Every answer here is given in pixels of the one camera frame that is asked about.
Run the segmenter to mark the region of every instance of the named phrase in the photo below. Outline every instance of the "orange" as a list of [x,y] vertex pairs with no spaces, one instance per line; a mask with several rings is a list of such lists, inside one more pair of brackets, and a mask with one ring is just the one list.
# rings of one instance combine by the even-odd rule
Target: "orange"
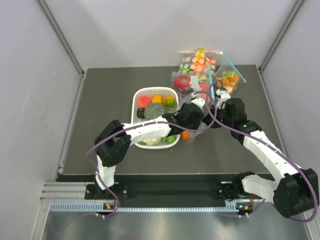
[[193,134],[193,132],[183,131],[183,132],[181,133],[181,138],[182,138],[183,140],[189,140],[189,139],[191,138],[192,134]]
[[162,104],[162,96],[160,94],[156,94],[151,99],[152,103]]

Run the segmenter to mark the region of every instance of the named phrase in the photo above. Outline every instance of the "white wall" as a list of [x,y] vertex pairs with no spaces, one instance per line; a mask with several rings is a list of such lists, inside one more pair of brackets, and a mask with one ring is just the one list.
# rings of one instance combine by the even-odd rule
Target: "white wall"
[[264,76],[293,160],[320,176],[319,9],[305,1]]
[[28,239],[79,74],[35,0],[0,1],[0,239]]
[[180,50],[262,63],[294,0],[46,0],[83,68],[177,66]]

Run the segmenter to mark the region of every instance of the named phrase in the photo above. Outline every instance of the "metal floor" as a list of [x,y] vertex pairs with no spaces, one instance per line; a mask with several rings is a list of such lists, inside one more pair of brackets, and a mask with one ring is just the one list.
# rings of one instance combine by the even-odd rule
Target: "metal floor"
[[[62,230],[81,212],[54,212],[55,232]],[[283,218],[265,203],[249,218],[233,218],[215,213],[120,212],[103,220],[84,216],[60,234],[46,225],[43,240],[309,240],[305,224]]]
[[[240,85],[233,97],[243,100],[248,119],[260,125],[269,139],[280,147],[256,66],[237,67],[247,83]],[[89,69],[63,174],[93,174],[95,170],[85,159],[85,153],[94,145],[94,139],[112,120],[129,123],[135,92],[146,87],[169,87],[172,71],[177,71],[177,67]],[[168,149],[148,150],[132,146],[116,167],[116,174],[226,174],[246,171],[267,172],[251,152],[232,138],[228,130],[221,128],[207,130],[193,143],[180,140]]]

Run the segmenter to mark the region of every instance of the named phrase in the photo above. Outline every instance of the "table surface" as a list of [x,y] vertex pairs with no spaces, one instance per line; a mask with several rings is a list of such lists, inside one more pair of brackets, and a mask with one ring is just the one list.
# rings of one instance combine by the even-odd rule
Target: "table surface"
[[[280,140],[255,65],[238,65],[247,83],[232,97],[241,98],[248,119],[262,127],[279,148]],[[84,81],[63,174],[93,174],[86,152],[95,138],[118,119],[130,123],[133,96],[146,87],[169,87],[178,67],[92,68]],[[260,161],[226,129],[210,129],[195,142],[180,140],[168,149],[149,150],[135,145],[117,165],[116,174],[226,174],[252,171],[267,173]]]

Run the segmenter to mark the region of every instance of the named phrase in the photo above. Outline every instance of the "white basket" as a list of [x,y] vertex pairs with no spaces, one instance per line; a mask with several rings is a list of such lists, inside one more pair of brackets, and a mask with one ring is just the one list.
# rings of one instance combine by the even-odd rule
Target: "white basket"
[[[142,88],[139,91],[137,91],[134,96],[133,96],[133,101],[132,101],[132,112],[131,112],[131,123],[135,124],[135,123],[141,123],[143,120],[141,118],[137,117],[137,110],[138,110],[138,99],[141,96],[148,96],[149,98],[152,98],[154,95],[156,94],[160,94],[162,97],[167,97],[167,96],[172,96],[175,99],[175,106],[174,108],[167,108],[167,112],[168,113],[174,113],[178,110],[178,105],[179,105],[179,101],[178,101],[178,95],[177,93],[169,88],[169,87],[146,87],[146,88]],[[176,140],[171,143],[168,144],[166,141],[157,144],[155,146],[145,146],[145,145],[141,145],[139,143],[136,143],[135,145],[139,148],[142,149],[168,149],[171,148],[173,145],[175,145],[180,139],[180,135],[176,136]]]

